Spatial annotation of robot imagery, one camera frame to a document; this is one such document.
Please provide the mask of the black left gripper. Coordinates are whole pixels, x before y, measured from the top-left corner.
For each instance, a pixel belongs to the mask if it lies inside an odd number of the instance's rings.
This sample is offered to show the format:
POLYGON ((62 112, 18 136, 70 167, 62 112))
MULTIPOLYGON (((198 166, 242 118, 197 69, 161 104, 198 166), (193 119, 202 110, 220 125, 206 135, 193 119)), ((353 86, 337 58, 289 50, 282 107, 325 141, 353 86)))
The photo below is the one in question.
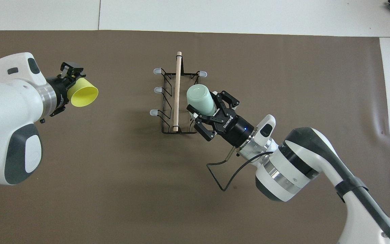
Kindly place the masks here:
POLYGON ((46 77, 46 81, 51 85, 56 95, 55 105, 52 105, 52 111, 49 113, 50 117, 53 117, 63 111, 65 106, 69 102, 68 89, 71 84, 71 80, 78 80, 84 78, 84 68, 76 62, 62 62, 60 68, 60 76, 46 77))

